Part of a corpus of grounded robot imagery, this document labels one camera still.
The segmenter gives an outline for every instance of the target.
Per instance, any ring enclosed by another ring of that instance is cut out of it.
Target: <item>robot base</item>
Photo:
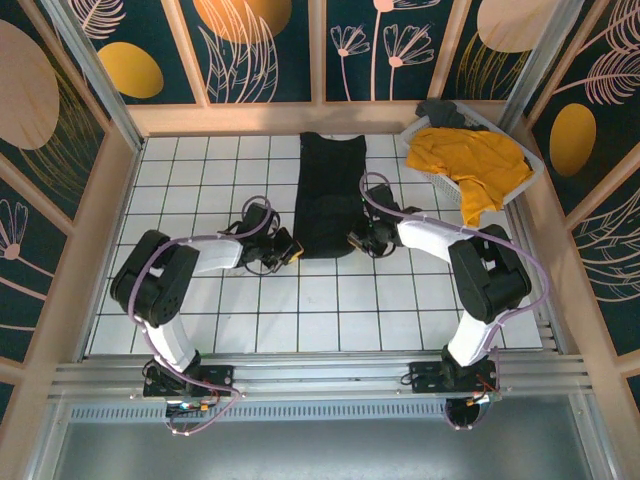
[[[482,380],[495,388],[495,372],[495,363],[485,359],[473,365],[472,373],[453,380],[443,373],[443,362],[414,362],[407,376],[413,393],[473,393],[485,390]]]
[[[190,367],[188,375],[194,379],[205,381],[213,385],[233,386],[233,367],[230,365],[194,365]],[[186,384],[175,378],[168,370],[155,360],[149,363],[144,370],[144,388],[142,395],[145,398],[153,397],[191,397],[205,398],[211,396],[206,388]],[[231,393],[218,391],[223,396]]]

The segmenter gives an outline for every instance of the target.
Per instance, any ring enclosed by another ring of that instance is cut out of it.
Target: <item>beige circle shape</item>
[[[0,138],[18,148],[46,144],[58,124],[56,73],[29,35],[0,20]]]
[[[532,50],[557,4],[558,0],[483,0],[478,9],[478,36],[497,52]]]

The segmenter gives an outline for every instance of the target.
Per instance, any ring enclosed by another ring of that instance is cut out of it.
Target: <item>metal rail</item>
[[[148,357],[103,357],[63,364],[56,371],[51,401],[140,399],[141,369]],[[408,364],[439,361],[438,355],[372,353],[331,355],[237,355],[205,358],[205,365],[233,365],[235,387],[251,401],[451,398],[464,394],[420,394],[400,383]],[[505,396],[590,393],[579,355],[502,353],[500,384]]]

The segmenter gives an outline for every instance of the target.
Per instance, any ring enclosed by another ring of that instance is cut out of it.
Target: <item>metal bracket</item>
[[[469,393],[486,390],[481,379],[495,387],[496,365],[491,361],[481,362],[470,374],[455,381],[453,387],[445,385],[442,362],[414,362],[409,364],[408,377],[413,393]]]
[[[200,365],[193,375],[211,383],[212,385],[224,385],[225,387],[233,386],[234,367],[230,365]],[[219,392],[221,396],[231,395],[229,392]],[[206,388],[193,387],[189,393],[191,398],[204,398],[211,395]],[[159,369],[151,366],[147,369],[142,396],[145,398],[153,397],[184,397],[185,391],[182,385],[166,375]]]

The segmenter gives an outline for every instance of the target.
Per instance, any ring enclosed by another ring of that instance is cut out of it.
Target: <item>dark teal wallpaper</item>
[[[47,10],[42,5],[42,0],[38,0],[36,2],[36,6],[40,10],[40,13],[44,17],[44,19],[49,24],[49,27],[51,28],[51,30],[53,30],[53,32],[55,33],[55,35],[56,35],[56,37],[58,39],[58,43],[62,46],[62,48],[64,48],[64,51],[67,54],[67,57],[69,57],[71,62],[73,62],[73,65],[76,67],[76,70],[82,75],[85,85],[87,85],[89,87],[89,90],[91,91],[93,97],[98,102],[98,105],[100,105],[100,108],[102,109],[102,113],[104,113],[105,116],[110,119],[111,115],[109,115],[109,112],[107,111],[107,108],[104,106],[104,104],[102,103],[102,100],[100,99],[100,97],[98,96],[98,94],[94,90],[93,86],[91,85],[91,83],[89,82],[87,77],[85,76],[84,71],[82,70],[82,67],[76,61],[75,57],[71,53],[71,50],[69,50],[69,47],[67,46],[66,42],[60,36],[60,33],[58,32],[58,29],[53,25],[53,22],[51,21],[51,17],[49,16],[49,13],[47,13]]]
[[[2,425],[2,419],[4,418],[4,414],[7,412],[7,407],[9,406],[9,400],[11,399],[12,393],[13,385],[0,382],[0,425]]]
[[[451,5],[329,0],[326,100],[427,98]]]
[[[638,407],[638,411],[640,411],[640,375],[627,378],[627,383],[629,384],[629,390],[631,390],[633,399],[636,401],[636,407]]]
[[[549,66],[549,69],[545,73],[545,76],[540,82],[540,85],[533,92],[533,95],[529,99],[529,102],[524,107],[525,115],[528,116],[529,113],[531,113],[531,110],[533,109],[533,107],[535,107],[536,102],[538,101],[538,98],[540,98],[542,91],[545,89],[547,85],[547,80],[556,71],[558,63],[560,63],[560,61],[562,60],[562,57],[567,51],[567,48],[569,48],[569,45],[571,44],[574,37],[576,36],[576,33],[578,33],[578,30],[580,30],[580,27],[582,26],[582,23],[584,22],[585,17],[589,13],[589,10],[591,10],[591,7],[593,7],[594,3],[595,3],[595,0],[584,0],[584,3],[582,4],[582,8],[580,9],[580,14],[578,15],[578,18],[573,24],[573,27],[571,27],[571,30],[567,34],[567,37],[565,38],[564,42],[562,43],[562,47],[560,47],[560,51],[558,52],[558,54],[556,55],[556,58],[553,60],[553,62]]]
[[[638,2],[610,2],[533,125],[566,214],[640,142],[638,25]]]
[[[506,100],[554,7],[542,0],[472,0],[442,98]]]
[[[640,171],[573,230],[618,355],[640,348]]]
[[[211,103],[311,101],[307,0],[180,0]]]
[[[0,154],[73,219],[104,131],[16,0],[0,38]]]
[[[125,103],[195,103],[160,0],[69,4]]]
[[[24,360],[66,240],[0,180],[0,357]]]

